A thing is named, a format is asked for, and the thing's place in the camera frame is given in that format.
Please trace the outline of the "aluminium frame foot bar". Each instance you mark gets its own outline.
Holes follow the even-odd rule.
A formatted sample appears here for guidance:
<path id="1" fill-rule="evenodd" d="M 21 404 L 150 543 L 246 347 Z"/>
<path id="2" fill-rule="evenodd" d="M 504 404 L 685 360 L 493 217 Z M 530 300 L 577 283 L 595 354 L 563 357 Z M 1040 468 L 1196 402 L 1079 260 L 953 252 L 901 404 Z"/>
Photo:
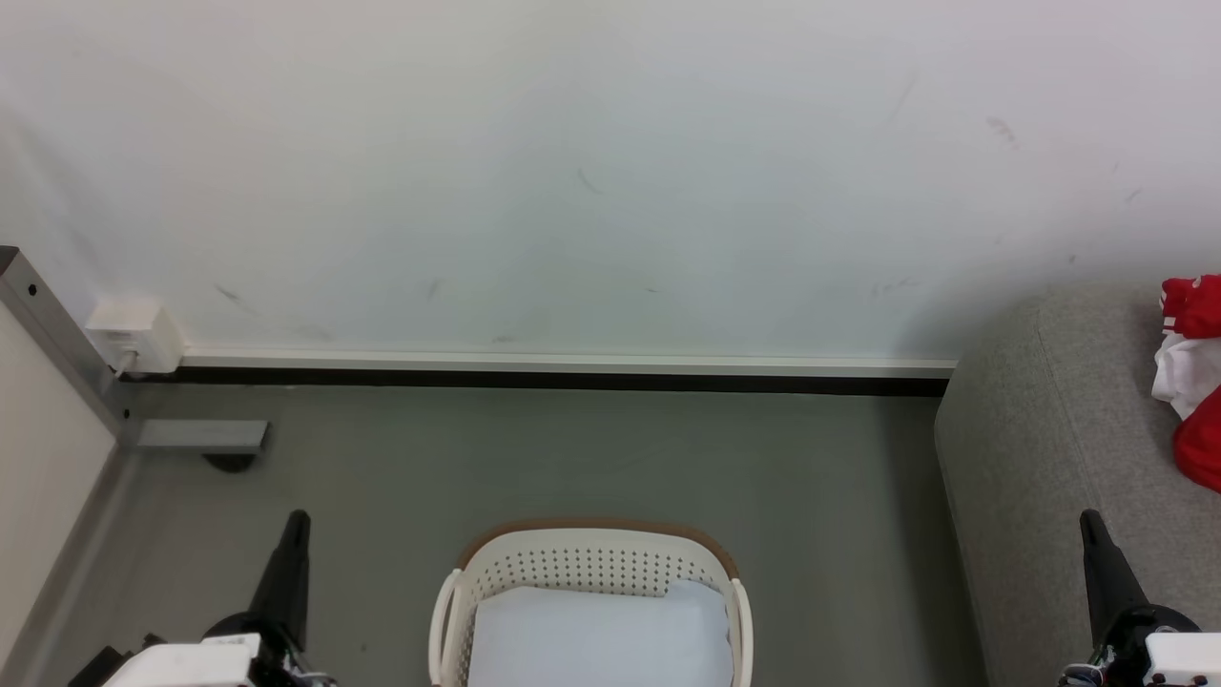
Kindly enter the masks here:
<path id="1" fill-rule="evenodd" d="M 134 445 L 192 455 L 258 455 L 270 430 L 263 419 L 147 419 Z"/>

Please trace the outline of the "red and white garment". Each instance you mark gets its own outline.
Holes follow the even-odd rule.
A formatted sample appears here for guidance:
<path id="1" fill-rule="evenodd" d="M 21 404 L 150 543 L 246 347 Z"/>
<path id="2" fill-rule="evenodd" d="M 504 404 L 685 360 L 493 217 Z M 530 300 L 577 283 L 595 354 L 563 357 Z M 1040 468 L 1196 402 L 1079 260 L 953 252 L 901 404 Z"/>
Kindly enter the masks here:
<path id="1" fill-rule="evenodd" d="M 1165 279 L 1159 301 L 1165 338 L 1151 397 L 1179 417 L 1177 469 L 1221 494 L 1221 275 Z"/>

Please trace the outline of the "beige panel with aluminium frame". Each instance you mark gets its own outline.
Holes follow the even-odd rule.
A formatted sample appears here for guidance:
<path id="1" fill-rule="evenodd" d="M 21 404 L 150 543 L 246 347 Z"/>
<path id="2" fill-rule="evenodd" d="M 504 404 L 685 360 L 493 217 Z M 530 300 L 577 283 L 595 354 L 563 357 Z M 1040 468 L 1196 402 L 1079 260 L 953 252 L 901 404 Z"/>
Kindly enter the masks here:
<path id="1" fill-rule="evenodd" d="M 17 246 L 0 246 L 0 685 L 39 669 L 118 443 L 111 373 Z"/>

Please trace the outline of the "white and black baseboard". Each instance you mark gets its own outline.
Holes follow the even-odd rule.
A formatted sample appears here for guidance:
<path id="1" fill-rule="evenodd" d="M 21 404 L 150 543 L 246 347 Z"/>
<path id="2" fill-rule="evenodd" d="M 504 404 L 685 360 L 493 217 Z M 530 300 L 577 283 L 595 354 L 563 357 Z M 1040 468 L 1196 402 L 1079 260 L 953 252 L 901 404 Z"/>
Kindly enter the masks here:
<path id="1" fill-rule="evenodd" d="M 952 360 L 527 355 L 190 347 L 172 371 L 126 371 L 128 384 L 545 388 L 832 397 L 941 397 Z"/>

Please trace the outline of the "grey fabric sofa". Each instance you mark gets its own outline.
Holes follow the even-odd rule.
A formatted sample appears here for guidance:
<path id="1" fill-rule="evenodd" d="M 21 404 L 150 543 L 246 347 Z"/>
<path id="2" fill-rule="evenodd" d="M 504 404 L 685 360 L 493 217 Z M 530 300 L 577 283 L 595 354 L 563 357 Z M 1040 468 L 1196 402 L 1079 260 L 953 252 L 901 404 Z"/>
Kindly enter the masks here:
<path id="1" fill-rule="evenodd" d="M 935 448 L 990 687 L 1054 687 L 1090 656 L 1081 513 L 1151 603 L 1221 632 L 1221 494 L 1177 469 L 1151 397 L 1156 282 L 1074 283 L 983 327 L 949 379 Z"/>

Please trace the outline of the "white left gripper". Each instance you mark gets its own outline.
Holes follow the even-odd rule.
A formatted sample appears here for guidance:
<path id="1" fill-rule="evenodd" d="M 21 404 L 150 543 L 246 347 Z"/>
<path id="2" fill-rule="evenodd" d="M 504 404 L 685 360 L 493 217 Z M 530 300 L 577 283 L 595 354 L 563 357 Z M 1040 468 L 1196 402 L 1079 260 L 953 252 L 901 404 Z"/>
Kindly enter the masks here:
<path id="1" fill-rule="evenodd" d="M 153 643 L 125 656 L 103 687 L 337 687 L 306 665 L 309 513 L 289 513 L 249 613 L 225 617 L 197 643 Z"/>

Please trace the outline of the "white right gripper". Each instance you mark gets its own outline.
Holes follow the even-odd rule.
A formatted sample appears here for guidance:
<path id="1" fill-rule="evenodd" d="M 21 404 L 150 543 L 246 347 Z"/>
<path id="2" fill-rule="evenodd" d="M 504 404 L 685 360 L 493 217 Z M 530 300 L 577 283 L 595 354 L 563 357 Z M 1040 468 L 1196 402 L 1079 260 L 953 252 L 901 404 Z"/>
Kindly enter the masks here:
<path id="1" fill-rule="evenodd" d="M 1081 536 L 1096 644 L 1085 663 L 1063 667 L 1057 687 L 1221 687 L 1221 635 L 1204 635 L 1168 606 L 1147 605 L 1103 513 L 1081 513 Z"/>

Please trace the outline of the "white perforated laundry basket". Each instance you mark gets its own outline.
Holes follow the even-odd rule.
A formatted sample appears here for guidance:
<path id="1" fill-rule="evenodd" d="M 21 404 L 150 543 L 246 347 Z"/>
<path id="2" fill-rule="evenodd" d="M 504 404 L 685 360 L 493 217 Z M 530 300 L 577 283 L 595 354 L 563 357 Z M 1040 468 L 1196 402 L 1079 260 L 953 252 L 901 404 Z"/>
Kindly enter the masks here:
<path id="1" fill-rule="evenodd" d="M 427 666 L 433 687 L 466 687 L 480 602 L 518 587 L 663 595 L 674 581 L 720 594 L 733 648 L 733 687 L 752 687 L 755 617 L 730 553 L 683 525 L 632 519 L 523 519 L 473 539 L 433 605 Z"/>

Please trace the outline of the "white wall socket box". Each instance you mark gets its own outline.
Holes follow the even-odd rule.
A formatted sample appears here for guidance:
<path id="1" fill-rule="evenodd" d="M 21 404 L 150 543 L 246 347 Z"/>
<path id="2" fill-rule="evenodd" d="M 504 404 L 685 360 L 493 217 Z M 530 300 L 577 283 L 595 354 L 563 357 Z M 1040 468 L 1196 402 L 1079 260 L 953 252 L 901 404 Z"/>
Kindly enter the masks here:
<path id="1" fill-rule="evenodd" d="M 85 332 L 116 377 L 125 373 L 175 373 L 186 340 L 160 301 L 100 301 L 85 321 Z"/>

